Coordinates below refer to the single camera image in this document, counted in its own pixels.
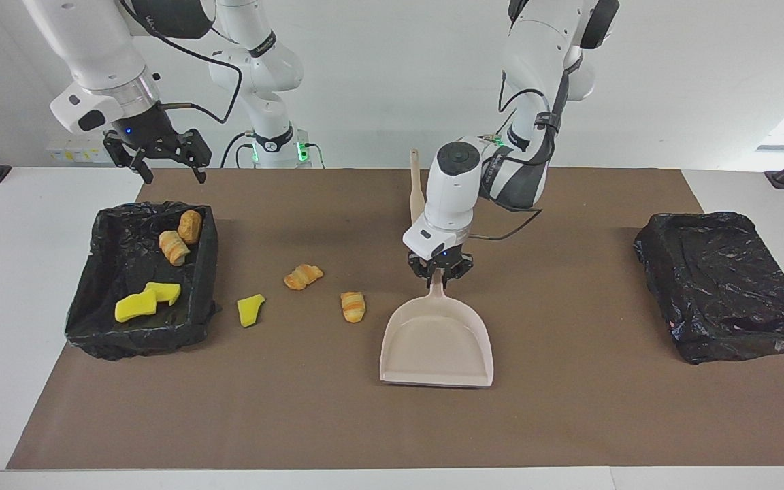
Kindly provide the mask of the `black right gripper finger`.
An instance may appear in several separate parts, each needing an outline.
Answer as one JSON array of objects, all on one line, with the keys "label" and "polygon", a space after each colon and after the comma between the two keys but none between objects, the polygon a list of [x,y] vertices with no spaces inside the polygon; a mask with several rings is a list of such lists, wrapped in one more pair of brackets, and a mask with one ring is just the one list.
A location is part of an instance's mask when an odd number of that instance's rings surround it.
[{"label": "black right gripper finger", "polygon": [[125,145],[123,139],[117,133],[104,133],[103,147],[109,154],[115,167],[128,168],[128,170],[140,176],[144,184],[152,184],[154,176],[149,166],[144,162],[146,152],[144,152],[143,148],[137,149],[134,153],[128,152],[127,145]]},{"label": "black right gripper finger", "polygon": [[196,129],[176,134],[175,143],[174,161],[189,167],[198,183],[203,185],[206,181],[204,170],[212,159],[212,150],[208,148],[208,143]]}]

